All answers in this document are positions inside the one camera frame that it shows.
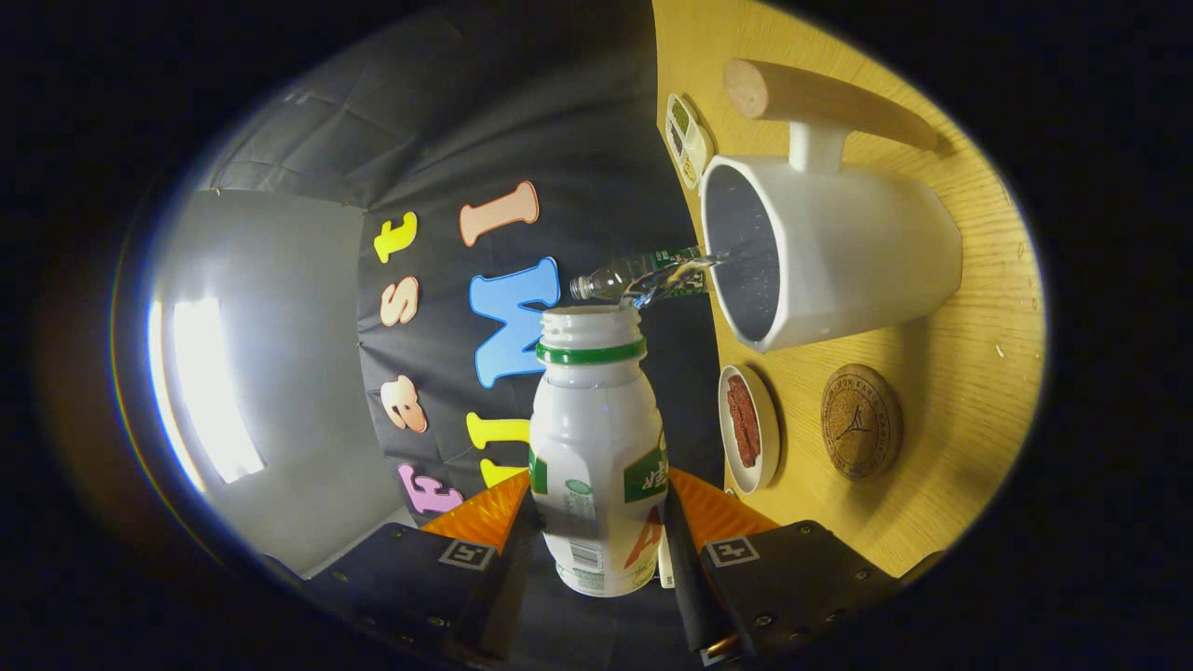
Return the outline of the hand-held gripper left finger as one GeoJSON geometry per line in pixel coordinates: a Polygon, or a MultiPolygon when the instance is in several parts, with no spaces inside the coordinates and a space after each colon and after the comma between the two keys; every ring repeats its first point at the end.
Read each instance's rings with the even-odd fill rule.
{"type": "Polygon", "coordinates": [[[528,485],[520,472],[422,529],[384,524],[307,578],[304,595],[441,667],[503,666],[540,533],[528,485]]]}

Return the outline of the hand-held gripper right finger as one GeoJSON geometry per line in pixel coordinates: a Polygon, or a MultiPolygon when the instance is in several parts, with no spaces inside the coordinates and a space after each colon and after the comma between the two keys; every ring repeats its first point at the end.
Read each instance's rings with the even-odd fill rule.
{"type": "Polygon", "coordinates": [[[676,468],[665,533],[685,636],[707,667],[808,650],[903,585],[818,522],[775,523],[676,468]]]}

